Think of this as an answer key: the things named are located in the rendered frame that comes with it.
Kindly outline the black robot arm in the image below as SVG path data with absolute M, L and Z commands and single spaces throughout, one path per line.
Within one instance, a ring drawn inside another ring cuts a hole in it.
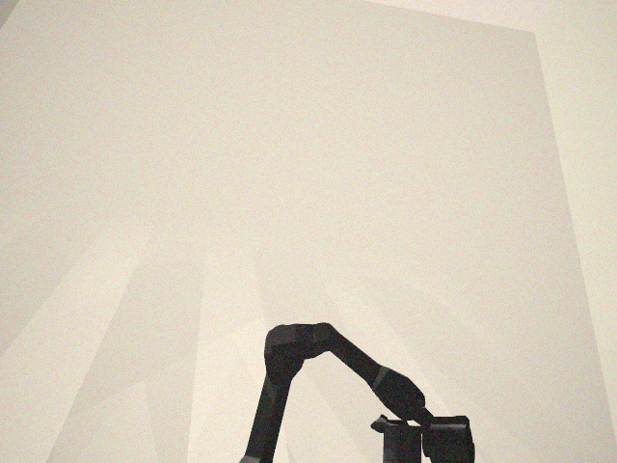
M 243 458 L 239 463 L 273 463 L 282 417 L 294 376 L 304 360 L 331 351 L 369 385 L 399 419 L 383 414 L 371 428 L 384 433 L 383 461 L 474 463 L 475 446 L 467 416 L 434 417 L 423 392 L 407 376 L 384 367 L 343 337 L 330 323 L 278 325 L 266 336 L 266 376 Z M 415 421 L 421 426 L 409 425 Z

